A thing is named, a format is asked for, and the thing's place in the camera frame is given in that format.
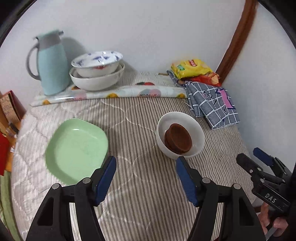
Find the patterned brown box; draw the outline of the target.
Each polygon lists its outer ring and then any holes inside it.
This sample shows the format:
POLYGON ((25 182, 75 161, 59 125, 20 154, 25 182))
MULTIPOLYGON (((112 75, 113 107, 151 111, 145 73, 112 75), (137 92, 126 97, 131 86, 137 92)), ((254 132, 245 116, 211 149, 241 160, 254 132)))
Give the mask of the patterned brown box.
POLYGON ((25 108, 12 90, 1 97, 1 108, 8 122, 18 123, 25 115, 25 108))

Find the fruit patterned rolled mat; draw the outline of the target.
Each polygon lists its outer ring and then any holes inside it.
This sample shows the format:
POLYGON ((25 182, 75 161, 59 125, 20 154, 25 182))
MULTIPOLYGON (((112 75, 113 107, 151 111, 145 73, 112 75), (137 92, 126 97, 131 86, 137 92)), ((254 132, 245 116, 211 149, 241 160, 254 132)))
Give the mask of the fruit patterned rolled mat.
POLYGON ((136 85, 114 85, 110 88, 98 91, 82 90, 73 84, 66 90, 55 95, 40 94, 36 96, 30 106, 35 107, 89 99, 127 97, 187 98, 187 94, 182 87, 176 87, 174 85, 156 85, 152 82, 139 82, 136 85))

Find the small brown bowl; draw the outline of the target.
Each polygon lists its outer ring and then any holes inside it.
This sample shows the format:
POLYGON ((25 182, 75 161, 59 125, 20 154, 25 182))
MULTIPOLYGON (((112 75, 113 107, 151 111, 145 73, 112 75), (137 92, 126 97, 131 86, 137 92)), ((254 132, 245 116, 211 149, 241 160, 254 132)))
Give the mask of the small brown bowl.
POLYGON ((178 154, 179 153, 179 149, 176 146, 176 144, 173 141, 173 138, 171 137, 171 134, 169 131, 166 131, 165 133, 165 146, 171 150, 172 152, 178 154))
POLYGON ((174 143, 179 149, 178 154, 184 154, 188 152, 192 147, 192 139, 189 132, 180 124, 173 123, 167 130, 170 132, 174 143))

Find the large white ceramic bowl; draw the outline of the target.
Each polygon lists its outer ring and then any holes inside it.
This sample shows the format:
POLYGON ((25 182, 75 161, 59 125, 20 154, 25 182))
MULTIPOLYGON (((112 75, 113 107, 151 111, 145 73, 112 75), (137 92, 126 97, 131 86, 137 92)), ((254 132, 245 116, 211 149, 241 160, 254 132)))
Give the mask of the large white ceramic bowl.
POLYGON ((71 80, 74 85, 82 90, 86 91, 99 91, 104 90, 112 87, 113 85, 117 84, 118 81, 123 76, 124 70, 121 70, 115 74, 102 76, 102 77, 95 77, 95 78, 75 78, 71 76, 71 80))

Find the blue crane patterned bowl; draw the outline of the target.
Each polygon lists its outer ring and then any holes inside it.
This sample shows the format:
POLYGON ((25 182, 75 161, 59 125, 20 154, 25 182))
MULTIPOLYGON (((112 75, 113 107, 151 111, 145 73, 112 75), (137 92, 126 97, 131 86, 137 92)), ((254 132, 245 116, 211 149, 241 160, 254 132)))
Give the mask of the blue crane patterned bowl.
POLYGON ((122 59, 117 51, 96 51, 76 57, 71 65, 81 77, 92 78, 114 73, 122 59))

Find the yellow chips bag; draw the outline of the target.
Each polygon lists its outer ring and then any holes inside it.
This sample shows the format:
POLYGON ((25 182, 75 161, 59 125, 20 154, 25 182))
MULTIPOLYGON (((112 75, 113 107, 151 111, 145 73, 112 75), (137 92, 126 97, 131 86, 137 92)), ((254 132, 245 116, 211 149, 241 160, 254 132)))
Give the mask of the yellow chips bag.
POLYGON ((213 72, 213 70, 200 59, 182 60, 171 65, 171 70, 178 79, 196 77, 213 72))

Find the red chips bag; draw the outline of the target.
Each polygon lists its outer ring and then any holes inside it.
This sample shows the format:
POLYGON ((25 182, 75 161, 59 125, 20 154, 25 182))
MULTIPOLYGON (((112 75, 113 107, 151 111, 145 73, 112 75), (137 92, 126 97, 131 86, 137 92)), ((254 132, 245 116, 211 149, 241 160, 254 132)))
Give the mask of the red chips bag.
POLYGON ((220 79, 220 76, 217 73, 211 72, 205 75, 184 78, 184 81, 200 82, 200 83, 208 84, 215 87, 221 87, 222 84, 219 82, 219 79, 220 79))

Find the striped quilted table cover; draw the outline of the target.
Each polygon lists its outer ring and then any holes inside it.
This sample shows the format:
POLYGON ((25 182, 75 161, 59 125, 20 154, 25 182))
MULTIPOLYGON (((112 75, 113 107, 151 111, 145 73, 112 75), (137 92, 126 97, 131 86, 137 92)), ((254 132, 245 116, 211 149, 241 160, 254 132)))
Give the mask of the striped quilted table cover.
POLYGON ((49 188, 58 182, 46 167, 45 151, 62 122, 72 118, 102 128, 117 168, 107 196, 96 208, 107 240, 186 240, 197 209, 186 199, 175 161, 158 148, 159 119, 171 111, 191 114, 176 98, 112 94, 30 107, 22 120, 11 174, 11 197, 18 231, 26 238, 49 188))

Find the red paper bag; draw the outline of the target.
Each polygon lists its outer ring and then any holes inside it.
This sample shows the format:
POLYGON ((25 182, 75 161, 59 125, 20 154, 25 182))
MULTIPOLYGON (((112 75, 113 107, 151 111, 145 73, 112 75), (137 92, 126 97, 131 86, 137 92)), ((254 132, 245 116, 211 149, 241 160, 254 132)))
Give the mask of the red paper bag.
POLYGON ((0 175, 4 175, 6 169, 6 160, 10 150, 9 140, 1 133, 0 134, 0 175))

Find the middle patterned bowl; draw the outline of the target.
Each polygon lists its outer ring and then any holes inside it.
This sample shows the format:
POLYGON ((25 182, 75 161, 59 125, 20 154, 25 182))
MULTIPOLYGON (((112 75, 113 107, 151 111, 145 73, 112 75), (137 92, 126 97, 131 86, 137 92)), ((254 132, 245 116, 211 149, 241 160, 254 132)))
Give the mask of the middle patterned bowl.
POLYGON ((75 78, 95 78, 102 77, 111 74, 115 74, 125 68, 123 63, 119 63, 117 68, 115 67, 106 67, 104 69, 91 68, 90 70, 78 70, 72 68, 69 72, 69 75, 74 76, 75 78))

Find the green square plate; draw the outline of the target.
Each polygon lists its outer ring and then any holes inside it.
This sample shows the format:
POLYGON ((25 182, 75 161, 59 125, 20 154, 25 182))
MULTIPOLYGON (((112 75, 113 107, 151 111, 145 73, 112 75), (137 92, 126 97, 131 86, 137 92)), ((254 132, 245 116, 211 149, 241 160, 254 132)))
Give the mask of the green square plate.
POLYGON ((50 139, 45 162, 49 172, 66 185, 90 177, 102 166, 108 138, 98 126, 77 118, 64 121, 50 139))

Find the brown wooden door frame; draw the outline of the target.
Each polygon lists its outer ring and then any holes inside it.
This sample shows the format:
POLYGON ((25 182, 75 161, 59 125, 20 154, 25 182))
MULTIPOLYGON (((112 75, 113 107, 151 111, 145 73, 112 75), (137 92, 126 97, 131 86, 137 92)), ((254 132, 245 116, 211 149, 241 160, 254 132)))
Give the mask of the brown wooden door frame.
POLYGON ((252 28, 258 1, 246 0, 244 9, 234 32, 228 49, 226 50, 216 73, 220 76, 220 82, 223 83, 234 66, 243 46, 247 40, 252 28))

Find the grey checked cloth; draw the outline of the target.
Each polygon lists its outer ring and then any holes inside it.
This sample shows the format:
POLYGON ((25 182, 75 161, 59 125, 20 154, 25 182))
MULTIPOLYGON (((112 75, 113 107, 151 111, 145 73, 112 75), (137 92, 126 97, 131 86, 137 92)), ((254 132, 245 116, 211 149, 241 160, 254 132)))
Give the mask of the grey checked cloth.
POLYGON ((177 87, 185 89, 187 105, 194 116, 204 117, 211 129, 240 123, 236 107, 226 89, 196 81, 182 82, 171 70, 167 73, 177 87))

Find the light blue thermos jug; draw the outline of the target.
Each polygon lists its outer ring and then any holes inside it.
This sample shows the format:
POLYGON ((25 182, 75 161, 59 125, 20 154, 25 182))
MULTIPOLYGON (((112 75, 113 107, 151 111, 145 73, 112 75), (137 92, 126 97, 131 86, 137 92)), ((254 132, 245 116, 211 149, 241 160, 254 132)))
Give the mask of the light blue thermos jug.
POLYGON ((70 82, 68 60, 61 42, 63 31, 54 30, 36 37, 37 43, 26 58, 28 74, 41 82, 44 95, 55 95, 65 90, 70 82), (30 69, 30 56, 36 50, 37 75, 30 69))

